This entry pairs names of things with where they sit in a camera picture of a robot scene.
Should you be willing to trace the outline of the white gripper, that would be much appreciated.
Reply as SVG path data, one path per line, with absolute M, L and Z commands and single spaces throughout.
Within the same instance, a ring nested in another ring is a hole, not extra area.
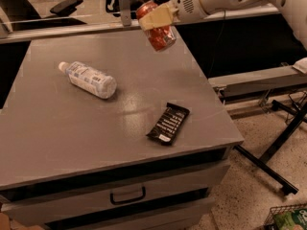
M 172 0 L 159 5 L 139 19 L 143 31 L 149 31 L 173 24 L 177 16 L 179 21 L 200 21 L 205 17 L 231 10 L 238 5 L 238 0 Z

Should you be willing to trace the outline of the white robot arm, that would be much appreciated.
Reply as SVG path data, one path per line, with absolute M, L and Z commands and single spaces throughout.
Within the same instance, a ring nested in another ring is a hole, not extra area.
M 176 22 L 196 23 L 217 12 L 253 8 L 262 2 L 273 4 L 307 47 L 307 0 L 170 0 L 144 15 L 139 24 L 148 31 Z

